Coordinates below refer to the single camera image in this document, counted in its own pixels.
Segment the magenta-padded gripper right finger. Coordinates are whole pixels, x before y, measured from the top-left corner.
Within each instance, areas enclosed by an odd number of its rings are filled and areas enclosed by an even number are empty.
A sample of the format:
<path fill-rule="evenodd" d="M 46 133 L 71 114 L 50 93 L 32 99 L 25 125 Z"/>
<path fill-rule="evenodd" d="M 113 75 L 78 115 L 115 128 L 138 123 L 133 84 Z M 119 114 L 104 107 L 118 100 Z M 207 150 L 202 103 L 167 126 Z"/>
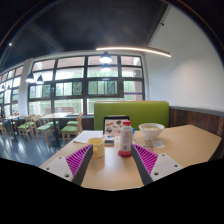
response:
<path fill-rule="evenodd" d="M 144 185 L 150 184 L 182 169 L 182 166 L 167 154 L 162 153 L 157 155 L 136 144 L 131 146 L 131 154 L 135 160 Z"/>

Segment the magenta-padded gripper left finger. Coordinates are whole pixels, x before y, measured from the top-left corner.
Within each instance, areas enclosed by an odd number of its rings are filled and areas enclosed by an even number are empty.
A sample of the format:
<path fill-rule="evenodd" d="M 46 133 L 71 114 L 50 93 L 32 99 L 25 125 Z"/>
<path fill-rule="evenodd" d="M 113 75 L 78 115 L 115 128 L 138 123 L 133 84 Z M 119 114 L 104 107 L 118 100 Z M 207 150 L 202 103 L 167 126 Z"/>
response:
<path fill-rule="evenodd" d="M 56 157 L 44 167 L 44 170 L 76 185 L 81 185 L 92 156 L 93 145 L 90 144 L 69 156 Z"/>

